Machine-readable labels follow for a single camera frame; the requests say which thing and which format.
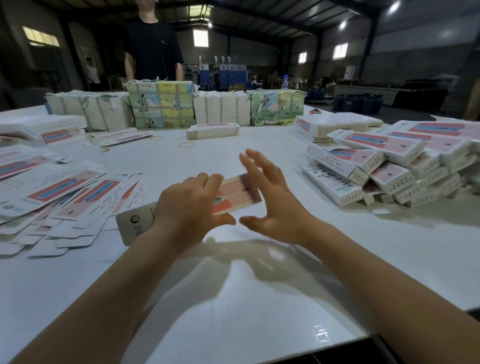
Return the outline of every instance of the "white table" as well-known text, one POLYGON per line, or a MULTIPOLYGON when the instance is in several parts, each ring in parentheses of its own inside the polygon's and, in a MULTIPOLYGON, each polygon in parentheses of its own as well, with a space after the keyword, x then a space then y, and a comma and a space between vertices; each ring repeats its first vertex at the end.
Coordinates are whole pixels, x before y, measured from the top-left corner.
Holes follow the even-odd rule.
MULTIPOLYGON (((297 198, 317 217, 430 287, 463 310, 480 306, 479 200, 459 196, 383 217, 366 207, 340 210, 298 167, 307 142, 291 126, 242 127, 235 137, 181 148, 185 130, 159 130, 108 153, 80 141, 51 149, 94 160, 109 170, 154 171, 144 202, 199 172, 244 173, 238 154, 263 152, 284 172, 297 198)), ((234 212, 265 214, 256 204, 234 212)), ((0 260, 0 362, 10 360, 92 284, 124 251, 118 231, 103 231, 86 249, 64 256, 0 260)), ((254 364, 366 337, 345 289, 310 255, 245 227, 211 231, 177 261, 151 299, 157 303, 123 363, 254 364), (316 336, 319 329, 327 332, 316 336)))

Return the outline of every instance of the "hand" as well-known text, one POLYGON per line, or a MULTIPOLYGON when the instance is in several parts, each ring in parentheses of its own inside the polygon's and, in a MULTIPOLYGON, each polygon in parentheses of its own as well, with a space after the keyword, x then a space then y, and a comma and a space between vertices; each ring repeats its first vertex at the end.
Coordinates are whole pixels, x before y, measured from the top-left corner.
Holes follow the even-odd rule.
POLYGON ((212 215, 223 181, 221 174, 200 173, 165 189, 156 204, 155 221, 148 233, 172 244, 180 255, 198 244, 213 228, 235 225, 230 214, 212 215))
POLYGON ((255 150, 247 149, 246 154, 240 154, 240 161, 264 196, 267 216, 243 216, 240 224, 269 238, 302 246, 308 245, 319 230, 331 226, 302 206, 288 189, 279 167, 255 150))

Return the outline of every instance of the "man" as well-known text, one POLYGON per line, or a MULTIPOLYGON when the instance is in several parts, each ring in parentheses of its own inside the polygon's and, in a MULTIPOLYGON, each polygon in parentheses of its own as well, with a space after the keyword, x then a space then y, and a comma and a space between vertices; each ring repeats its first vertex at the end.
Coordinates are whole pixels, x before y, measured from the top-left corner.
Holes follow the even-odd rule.
POLYGON ((183 81, 175 31, 155 16, 156 0, 135 0, 139 19, 125 26, 125 73, 129 80, 183 81))
POLYGON ((100 80, 98 79, 98 73, 93 63, 93 59, 90 57, 85 58, 87 64, 85 65, 85 73, 88 80, 88 85, 90 91, 97 91, 100 85, 100 80))
MULTIPOLYGON (((243 216, 240 223, 316 255, 360 299, 372 329, 406 363, 480 363, 479 322, 310 214, 280 168, 262 154, 247 149, 240 161, 267 208, 265 217, 243 216)), ((230 214, 212 215, 222 180, 219 174, 200 173, 164 190, 151 229, 12 364, 119 363, 148 299, 174 261, 211 229, 235 225, 230 214)))

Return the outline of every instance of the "black t-shirt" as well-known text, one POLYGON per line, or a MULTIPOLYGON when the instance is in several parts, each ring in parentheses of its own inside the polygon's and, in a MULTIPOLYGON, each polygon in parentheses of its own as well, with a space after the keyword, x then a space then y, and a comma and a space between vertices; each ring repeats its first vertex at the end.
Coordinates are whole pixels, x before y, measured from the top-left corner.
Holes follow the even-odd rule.
POLYGON ((137 80, 175 81, 175 65, 183 63, 175 31, 167 23, 138 19, 125 26, 125 52, 135 59, 137 80))

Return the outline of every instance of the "water bottle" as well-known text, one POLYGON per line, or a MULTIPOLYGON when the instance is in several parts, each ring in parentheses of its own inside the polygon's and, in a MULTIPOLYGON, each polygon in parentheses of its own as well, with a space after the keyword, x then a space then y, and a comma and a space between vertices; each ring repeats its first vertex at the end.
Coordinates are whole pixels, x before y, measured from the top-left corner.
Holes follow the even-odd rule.
POLYGON ((288 75, 283 75, 282 90, 288 89, 288 75))

